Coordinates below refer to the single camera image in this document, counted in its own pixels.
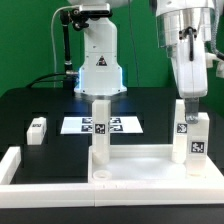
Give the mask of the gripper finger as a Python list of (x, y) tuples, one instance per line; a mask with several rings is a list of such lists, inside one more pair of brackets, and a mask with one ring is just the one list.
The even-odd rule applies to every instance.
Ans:
[(198, 98), (186, 98), (185, 104), (185, 120), (188, 124), (198, 123), (198, 110), (199, 99)]

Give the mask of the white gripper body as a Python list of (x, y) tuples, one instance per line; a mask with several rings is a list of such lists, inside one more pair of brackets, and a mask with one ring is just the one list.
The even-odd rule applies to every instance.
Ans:
[(207, 69), (205, 48), (202, 40), (193, 41), (193, 60), (190, 60), (188, 41), (176, 45), (171, 58), (174, 77), (181, 98), (198, 98), (207, 95)]

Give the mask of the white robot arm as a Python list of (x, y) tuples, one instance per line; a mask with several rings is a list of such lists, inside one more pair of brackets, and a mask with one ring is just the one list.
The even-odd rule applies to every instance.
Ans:
[[(85, 59), (75, 91), (86, 95), (114, 95), (126, 88), (117, 63), (117, 29), (109, 20), (111, 10), (128, 0), (68, 0), (76, 30), (84, 32)], [(216, 41), (219, 13), (224, 0), (151, 0), (157, 19), (159, 45), (171, 59), (179, 96), (185, 103), (185, 120), (199, 121), (199, 99), (207, 95), (209, 60), (224, 60), (207, 42)]]

